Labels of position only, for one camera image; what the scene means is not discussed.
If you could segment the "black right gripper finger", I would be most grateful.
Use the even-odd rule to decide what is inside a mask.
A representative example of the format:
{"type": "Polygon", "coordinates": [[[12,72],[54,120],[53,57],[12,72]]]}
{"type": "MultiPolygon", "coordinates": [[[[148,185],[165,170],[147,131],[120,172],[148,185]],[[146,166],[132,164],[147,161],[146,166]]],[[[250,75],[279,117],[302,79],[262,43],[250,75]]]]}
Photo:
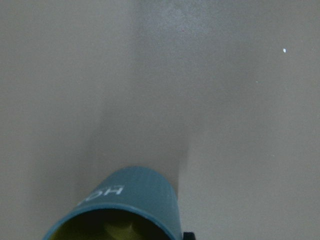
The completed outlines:
{"type": "Polygon", "coordinates": [[[195,240],[195,233],[194,232],[184,232],[183,233],[183,240],[195,240]]]}

